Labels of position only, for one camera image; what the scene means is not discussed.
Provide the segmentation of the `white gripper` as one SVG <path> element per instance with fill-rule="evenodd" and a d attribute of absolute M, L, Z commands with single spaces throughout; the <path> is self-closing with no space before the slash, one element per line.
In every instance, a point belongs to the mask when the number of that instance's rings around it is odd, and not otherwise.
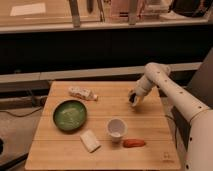
<path fill-rule="evenodd" d="M 129 98 L 132 94 L 136 94 L 135 101 L 133 103 L 129 101 L 132 106 L 135 107 L 140 101 L 142 101 L 153 87 L 154 83 L 146 76 L 142 76 L 139 80 L 137 80 L 135 87 L 129 92 Z"/>

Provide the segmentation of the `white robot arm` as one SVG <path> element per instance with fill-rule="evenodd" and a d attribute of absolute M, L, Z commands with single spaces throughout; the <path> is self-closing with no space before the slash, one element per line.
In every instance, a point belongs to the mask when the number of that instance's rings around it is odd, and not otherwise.
<path fill-rule="evenodd" d="M 145 65 L 144 74 L 129 92 L 133 107 L 158 86 L 190 124 L 185 171 L 213 171 L 213 109 L 169 78 L 170 67 Z"/>

